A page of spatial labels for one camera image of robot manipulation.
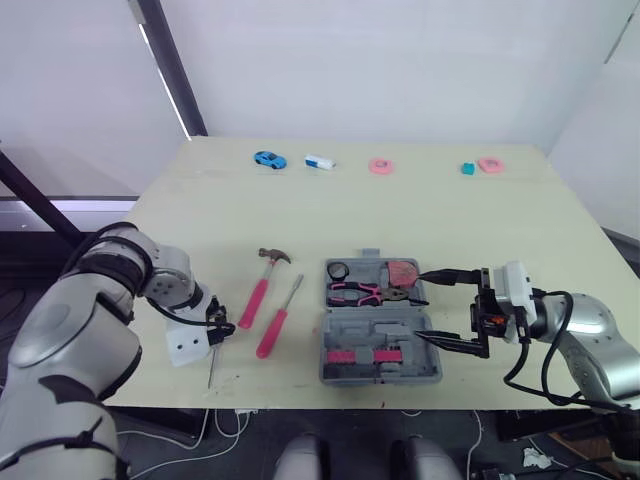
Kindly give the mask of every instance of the pink tool handle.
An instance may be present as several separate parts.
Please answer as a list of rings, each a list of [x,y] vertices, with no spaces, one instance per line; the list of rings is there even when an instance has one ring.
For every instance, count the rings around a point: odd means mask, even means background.
[[[256,348],[256,357],[267,358],[269,356],[271,350],[273,350],[273,346],[276,344],[278,335],[280,335],[280,330],[282,330],[282,324],[285,318],[287,318],[287,311],[283,309],[278,310],[276,316],[271,320],[264,337],[262,337],[260,345]]]
[[[374,363],[402,363],[401,350],[374,350]],[[327,352],[327,363],[356,363],[356,352],[353,350],[333,350]]]
[[[267,293],[268,286],[269,280],[266,278],[260,279],[256,284],[256,287],[253,289],[253,293],[249,297],[249,303],[247,303],[247,306],[244,309],[242,318],[238,322],[238,326],[240,328],[251,328],[251,325],[253,325],[253,319],[256,318],[256,313],[258,312],[258,308],[260,308],[260,304],[264,298],[264,294]]]

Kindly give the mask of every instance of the pink ring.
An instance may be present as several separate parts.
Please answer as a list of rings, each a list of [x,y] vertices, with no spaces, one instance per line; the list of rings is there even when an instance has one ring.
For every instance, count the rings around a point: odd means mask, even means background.
[[[478,160],[478,166],[485,173],[500,173],[504,170],[504,163],[497,157],[484,157]]]
[[[384,158],[372,158],[369,161],[369,171],[378,175],[389,175],[393,173],[393,162]]]

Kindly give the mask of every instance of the gray tool case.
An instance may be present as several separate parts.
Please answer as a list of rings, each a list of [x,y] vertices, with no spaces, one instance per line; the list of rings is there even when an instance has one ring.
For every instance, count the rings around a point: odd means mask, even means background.
[[[388,261],[406,261],[412,258],[380,258],[377,249],[364,249],[361,258],[331,258],[325,264],[325,305],[328,313],[322,329],[320,379],[328,385],[367,385],[372,383],[429,384],[442,378],[440,357],[433,345],[413,334],[415,330],[431,330],[431,320],[423,305],[409,300],[386,301],[380,306],[329,306],[329,297],[354,300],[366,296],[363,292],[330,290],[334,282],[327,267],[334,262],[344,263],[349,274],[345,282],[375,283],[389,287]],[[409,298],[426,301],[419,280],[409,290]],[[374,361],[374,351],[396,350],[402,362]],[[349,363],[328,363],[328,358],[347,352]]]

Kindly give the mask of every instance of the pink pliers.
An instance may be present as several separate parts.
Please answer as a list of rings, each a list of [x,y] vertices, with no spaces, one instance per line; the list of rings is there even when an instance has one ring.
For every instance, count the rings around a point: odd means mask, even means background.
[[[329,297],[327,305],[330,307],[361,307],[370,305],[379,307],[384,301],[396,302],[398,300],[406,300],[409,298],[409,292],[400,288],[380,288],[375,283],[359,283],[359,282],[338,282],[329,284],[329,290],[357,290],[359,292],[368,293],[368,295],[354,300]]]

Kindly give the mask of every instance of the white cable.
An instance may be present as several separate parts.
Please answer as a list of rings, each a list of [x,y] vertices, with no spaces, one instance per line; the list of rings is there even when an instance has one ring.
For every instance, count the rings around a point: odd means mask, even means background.
[[[550,457],[549,455],[547,455],[546,453],[544,453],[542,451],[542,449],[536,444],[536,442],[534,442],[531,438],[529,439],[529,443],[531,443],[531,445],[533,445],[533,448],[535,448],[536,450],[538,450],[538,452],[540,452],[540,454],[544,455],[545,457],[547,457],[549,460],[551,460],[551,462],[555,463],[556,465],[558,465],[559,467],[562,468],[569,468],[568,465],[565,465],[562,462],[559,462],[558,460],[556,460],[553,457]],[[604,480],[612,480],[610,477],[607,477],[606,475],[601,475],[598,472],[592,472],[589,470],[582,470],[581,468],[576,468],[575,470],[576,472],[580,472],[580,473],[586,473],[587,475],[593,475],[594,477],[600,477]]]
[[[202,442],[202,438],[204,437],[204,431],[207,427],[207,418],[209,418],[209,409],[207,409],[204,413],[204,419],[202,420],[202,428],[200,429],[200,435],[198,436],[198,440],[193,445],[185,445],[173,438],[163,437],[162,435],[154,435],[152,433],[142,432],[140,430],[123,430],[118,432],[118,435],[141,435],[143,437],[155,438],[156,440],[163,440],[165,442],[172,443],[182,448],[183,450],[195,450],[200,446],[200,442]]]
[[[170,460],[168,462],[159,463],[158,465],[153,465],[153,466],[141,471],[140,473],[136,473],[135,475],[133,475],[131,477],[131,480],[135,480],[136,478],[140,478],[142,475],[146,475],[149,472],[153,472],[154,470],[157,470],[158,468],[161,468],[161,467],[166,467],[167,465],[173,465],[175,463],[184,463],[184,462],[197,462],[199,460],[208,460],[209,458],[219,457],[220,455],[224,455],[225,453],[229,453],[238,444],[238,440],[240,440],[240,430],[241,430],[241,427],[240,427],[240,415],[238,415],[237,413],[236,413],[236,420],[238,422],[238,433],[236,433],[234,435],[235,440],[233,441],[231,446],[229,448],[227,448],[226,450],[223,450],[223,451],[218,452],[218,453],[212,453],[211,455],[205,455],[204,457],[181,458],[179,460]]]
[[[240,429],[240,433],[244,432],[247,429],[247,427],[249,426],[249,416],[250,416],[250,414],[247,413],[246,415],[247,415],[247,420],[244,422],[244,425]],[[214,410],[213,411],[213,421],[216,424],[216,428],[218,429],[218,433],[220,435],[222,435],[223,437],[225,437],[225,438],[234,438],[236,435],[238,435],[237,433],[228,434],[227,432],[222,430],[222,428],[220,428],[220,424],[218,423],[218,410]]]
[[[476,420],[478,421],[478,440],[476,440],[476,443],[473,444],[473,446],[467,453],[467,480],[469,480],[471,477],[471,454],[482,441],[482,422],[480,421],[480,415],[478,415],[478,412],[476,412],[475,410],[473,411],[473,413],[476,416]]]

